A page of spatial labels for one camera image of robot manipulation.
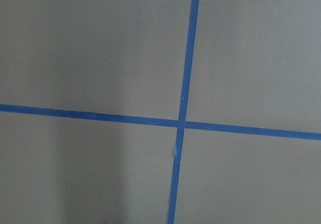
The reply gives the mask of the brown paper table cover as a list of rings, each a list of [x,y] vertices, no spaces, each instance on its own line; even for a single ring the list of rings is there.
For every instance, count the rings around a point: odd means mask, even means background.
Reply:
[[[1,223],[320,223],[320,0],[1,0]]]

